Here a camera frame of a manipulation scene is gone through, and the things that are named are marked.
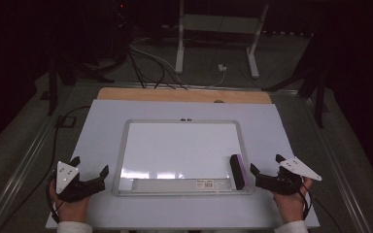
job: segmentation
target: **black cable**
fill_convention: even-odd
[[[130,57],[130,59],[131,59],[131,61],[132,61],[132,65],[133,65],[133,67],[134,67],[134,68],[136,67],[136,69],[135,69],[135,74],[136,74],[136,77],[138,78],[139,83],[141,84],[142,88],[145,88],[145,86],[144,86],[144,81],[142,80],[142,77],[141,77],[140,74],[139,74],[139,69],[138,69],[137,66],[136,66],[135,60],[134,60],[134,58],[132,57],[131,52],[129,52],[128,55],[129,55],[129,57]]]
[[[168,68],[167,68],[164,64],[162,64],[160,61],[158,61],[157,59],[155,59],[153,56],[150,56],[149,54],[146,54],[146,53],[144,53],[144,52],[137,51],[137,50],[130,50],[130,51],[131,51],[131,52],[135,52],[135,53],[139,53],[139,54],[141,54],[142,56],[144,56],[145,58],[150,59],[150,60],[153,60],[154,62],[161,64],[162,67],[165,69],[165,71],[168,73],[168,75],[171,77],[171,79],[172,79],[172,80],[173,80],[177,85],[179,85],[179,86],[180,86],[181,88],[183,88],[183,89],[187,89],[186,87],[183,86],[182,83],[178,82],[178,81],[174,78],[174,76],[172,76],[171,71],[169,71]]]
[[[139,55],[139,54],[136,54],[136,53],[133,53],[133,55],[140,56],[140,57],[147,58],[147,59],[151,59],[151,58],[148,57],[148,56]],[[152,79],[149,79],[149,78],[146,77],[144,74],[142,74],[141,70],[140,70],[139,67],[136,65],[136,63],[132,64],[132,66],[134,67],[134,69],[135,69],[135,68],[138,69],[138,72],[142,75],[142,77],[144,77],[145,79],[147,79],[147,80],[149,80],[149,81],[155,83],[155,86],[153,87],[154,89],[156,89],[156,88],[157,88],[157,87],[158,87],[158,86],[163,82],[163,79],[165,78],[165,70],[164,70],[163,65],[162,65],[161,63],[159,63],[159,62],[156,62],[156,63],[158,64],[158,66],[159,66],[159,68],[161,69],[161,72],[162,72],[162,75],[161,75],[161,77],[159,78],[159,81],[157,81],[157,82],[154,81],[154,80],[152,80]]]
[[[7,218],[3,221],[3,223],[1,224],[0,226],[0,232],[3,230],[3,228],[6,226],[6,224],[8,224],[9,220],[14,216],[14,214],[26,203],[26,201],[32,196],[32,194],[38,189],[38,187],[41,186],[41,184],[44,182],[45,178],[48,176],[48,174],[50,173],[51,171],[51,167],[52,167],[52,164],[53,162],[55,161],[55,149],[56,149],[56,136],[57,136],[57,133],[58,133],[58,130],[59,130],[59,126],[60,124],[66,119],[66,117],[68,117],[70,114],[74,113],[75,111],[77,110],[80,110],[80,109],[86,109],[86,108],[90,108],[90,106],[82,106],[82,107],[79,107],[79,108],[76,108],[74,110],[71,110],[70,112],[68,112],[65,116],[63,116],[57,123],[56,123],[56,127],[55,127],[55,133],[54,133],[54,139],[53,139],[53,145],[52,145],[52,153],[51,153],[51,164],[50,164],[50,167],[47,169],[47,172],[45,173],[45,175],[39,180],[38,184],[35,185],[35,187],[29,192],[29,194],[20,202],[19,205],[17,205],[15,207],[15,209],[7,216]]]
[[[298,190],[298,194],[301,196],[302,200],[304,201],[304,212],[302,215],[305,220],[305,218],[307,218],[308,214],[310,213],[310,209],[312,206],[312,199],[310,200],[310,205],[308,206],[307,199],[305,198],[304,194],[302,194],[301,190]]]
[[[303,184],[304,188],[307,190],[308,194],[311,197],[311,200],[314,199],[321,207],[322,209],[328,214],[328,216],[331,218],[331,220],[335,223],[335,226],[338,228],[338,231],[342,233],[341,227],[338,225],[338,222],[335,220],[335,218],[332,216],[332,214],[329,212],[329,210],[326,209],[326,207],[323,206],[323,204],[308,190],[308,188]]]
[[[56,222],[56,223],[59,223],[59,215],[57,214],[57,210],[58,208],[55,210],[53,208],[53,205],[52,205],[52,200],[51,200],[51,195],[50,195],[50,188],[51,188],[51,181],[56,177],[56,171],[53,171],[52,175],[50,176],[50,178],[47,180],[47,185],[46,185],[46,194],[47,194],[47,203],[50,207],[50,210],[51,210],[51,216],[53,218],[53,220]]]
[[[65,203],[64,201],[62,201],[60,204],[59,204],[59,206],[56,208],[56,212],[59,210],[59,208],[63,205],[63,203]]]

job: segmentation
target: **sleeve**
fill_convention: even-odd
[[[91,233],[92,227],[86,223],[75,221],[61,221],[57,233]]]
[[[293,221],[274,229],[275,233],[307,233],[305,221]]]

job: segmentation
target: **small white object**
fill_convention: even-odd
[[[218,65],[218,69],[219,69],[220,71],[225,71],[225,70],[226,70],[226,65],[225,65],[225,64],[219,64],[219,65]]]
[[[68,184],[80,173],[80,170],[69,164],[58,162],[56,174],[56,193],[61,193]]]
[[[305,163],[299,160],[297,157],[287,159],[280,162],[280,165],[285,167],[287,170],[293,174],[311,178],[316,181],[322,181],[322,177],[315,173],[311,168],[309,168]]]

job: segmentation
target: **hand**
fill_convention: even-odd
[[[304,178],[305,187],[310,189],[312,184],[313,180]],[[305,187],[301,186],[300,188],[300,191],[304,196],[307,193],[307,189],[305,189]],[[280,211],[280,215],[284,223],[304,219],[304,200],[299,193],[294,193],[292,195],[281,195],[273,192],[272,194],[274,195],[274,201],[277,203],[278,210]]]
[[[51,181],[50,195],[51,199],[55,202],[55,208],[58,209],[57,213],[59,215],[60,221],[76,221],[85,222],[86,221],[86,211],[89,205],[89,197],[84,198],[81,201],[68,203],[63,202],[57,198],[55,191],[55,181]]]

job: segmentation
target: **black object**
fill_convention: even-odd
[[[71,166],[77,166],[78,163],[76,162],[78,157],[74,158],[74,160],[69,163]],[[59,200],[65,201],[65,202],[77,202],[81,201],[82,199],[93,195],[95,193],[98,193],[100,191],[105,190],[105,183],[104,180],[109,174],[109,167],[108,165],[105,166],[105,168],[102,170],[102,172],[99,174],[99,178],[95,178],[93,180],[87,181],[87,182],[81,182],[80,181],[80,174],[78,174],[70,183],[69,185],[58,194]]]
[[[277,154],[275,160],[280,163],[285,159]],[[270,177],[260,174],[255,165],[251,164],[251,173],[256,177],[255,186],[277,192],[283,195],[292,195],[299,192],[302,185],[302,178],[299,175],[293,174],[286,168],[280,166],[277,177]]]
[[[232,175],[234,176],[235,186],[237,190],[242,190],[245,187],[245,179],[242,173],[239,157],[237,154],[232,154],[229,159],[229,164],[231,165]]]
[[[272,86],[261,89],[262,91],[275,92],[291,83],[304,79],[305,81],[297,94],[300,98],[310,98],[314,91],[317,90],[314,117],[320,128],[323,128],[322,111],[325,79],[328,70],[333,65],[332,54],[328,51],[332,48],[325,49],[325,46],[328,44],[327,37],[323,35],[313,36],[292,76]],[[311,56],[314,57],[314,62],[311,61],[312,58],[305,58]]]
[[[78,164],[81,163],[81,160],[79,157],[75,157],[72,159],[71,162],[68,163],[68,165],[76,167]],[[50,205],[52,218],[56,221],[56,223],[59,223],[59,216],[56,213],[56,210],[53,208],[53,205],[51,203],[51,196],[50,196],[50,186],[51,181],[56,181],[56,174],[57,170],[54,170],[50,178],[47,182],[47,201]],[[95,178],[93,180],[87,181],[87,182],[81,182],[80,181],[80,175],[78,174],[70,183],[69,185],[57,195],[58,199],[64,202],[77,202],[81,201],[84,198],[91,196],[95,193],[98,193],[100,191],[105,190],[105,183],[104,180],[109,174],[109,167],[108,165],[104,167],[102,172],[99,174],[99,178]]]
[[[126,58],[133,24],[128,19],[126,0],[68,2],[55,0],[50,7],[51,28],[48,41],[50,116],[57,106],[57,76],[65,85],[74,85],[74,70],[101,83],[113,83],[103,75],[118,68]],[[100,59],[114,63],[99,66]]]

